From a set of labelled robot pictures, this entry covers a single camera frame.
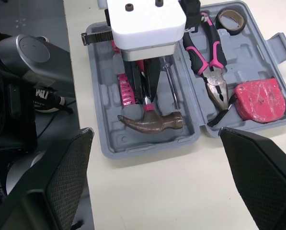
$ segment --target plastic tool case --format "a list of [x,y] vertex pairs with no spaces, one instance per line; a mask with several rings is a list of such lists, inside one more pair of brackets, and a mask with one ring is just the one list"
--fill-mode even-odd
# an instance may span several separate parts
[[[225,29],[218,30],[222,48],[228,64],[223,77],[227,82],[229,96],[240,83],[253,80],[265,80],[275,77],[286,101],[286,84],[277,65],[286,60],[286,37],[283,33],[274,35],[265,41],[248,8],[241,1],[206,5],[201,11],[206,11],[214,21],[218,12],[229,7],[237,10],[246,20],[244,30],[235,36]],[[107,25],[95,23],[87,28],[87,33],[100,32]],[[209,60],[208,42],[205,33],[190,34],[199,51]],[[124,73],[122,58],[115,55],[111,42],[96,43],[88,46],[92,71],[94,100],[100,142],[103,154],[110,159],[121,159],[152,153],[159,150],[177,148],[193,144],[201,135],[201,130],[212,137],[218,137],[221,127],[231,127],[255,132],[268,128],[286,125],[284,116],[275,122],[259,124],[251,120],[243,121],[235,106],[229,110],[220,123],[209,127],[207,123],[218,113],[206,91],[204,80],[194,75],[188,53],[184,50],[182,41],[173,55],[173,81],[186,125],[183,129],[166,129],[159,134],[142,134],[134,131],[118,121],[117,115],[132,119],[141,119],[142,106],[135,104],[122,108],[117,75]],[[161,72],[157,96],[154,105],[158,113],[168,115],[175,111],[172,93],[165,72]]]

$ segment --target pliers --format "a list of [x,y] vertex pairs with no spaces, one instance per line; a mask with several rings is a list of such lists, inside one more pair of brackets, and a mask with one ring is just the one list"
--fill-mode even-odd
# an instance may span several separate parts
[[222,76],[222,70],[227,65],[227,60],[221,47],[219,35],[210,17],[204,12],[201,15],[206,19],[202,22],[202,28],[210,44],[210,63],[203,58],[194,46],[189,33],[184,33],[183,46],[190,55],[191,69],[195,74],[205,79],[208,94],[215,106],[220,111],[228,110],[228,89]]

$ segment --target brown hammer head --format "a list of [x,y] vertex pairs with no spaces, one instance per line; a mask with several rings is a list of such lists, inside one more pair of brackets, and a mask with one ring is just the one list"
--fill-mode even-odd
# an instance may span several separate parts
[[141,133],[160,133],[166,128],[180,129],[185,125],[180,112],[173,112],[167,116],[160,116],[154,110],[145,111],[142,121],[132,120],[118,115],[118,120],[126,126]]

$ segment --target table surface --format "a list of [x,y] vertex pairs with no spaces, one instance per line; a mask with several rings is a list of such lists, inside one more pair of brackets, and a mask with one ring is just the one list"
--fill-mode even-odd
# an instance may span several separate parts
[[[286,35],[286,0],[245,2],[265,39],[277,32]],[[156,154],[118,161],[103,156],[88,49],[80,34],[90,24],[105,21],[104,12],[96,0],[64,0],[64,8],[80,127],[95,131],[88,167],[95,229],[256,230],[235,187],[220,139],[202,134],[191,146]],[[286,82],[286,62],[279,70]],[[271,138],[286,153],[286,126],[259,134]]]

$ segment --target pink pliers handle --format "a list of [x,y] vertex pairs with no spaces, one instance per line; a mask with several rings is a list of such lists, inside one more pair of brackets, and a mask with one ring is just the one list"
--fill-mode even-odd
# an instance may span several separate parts
[[191,68],[194,73],[198,75],[201,75],[207,67],[217,67],[219,69],[223,69],[227,65],[227,60],[221,47],[219,35],[210,17],[208,18],[207,22],[202,23],[202,27],[210,44],[209,63],[203,58],[198,49],[194,46],[190,35],[185,33],[183,36],[183,46],[190,55],[190,60],[192,63]]

